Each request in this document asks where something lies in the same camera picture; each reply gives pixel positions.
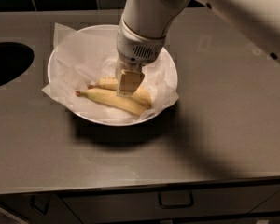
countertop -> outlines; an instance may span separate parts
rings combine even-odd
[[[187,8],[166,40],[178,102],[107,127],[41,90],[54,24],[119,24],[120,10],[0,13],[0,42],[35,60],[0,87],[0,194],[280,177],[280,65],[206,8]]]

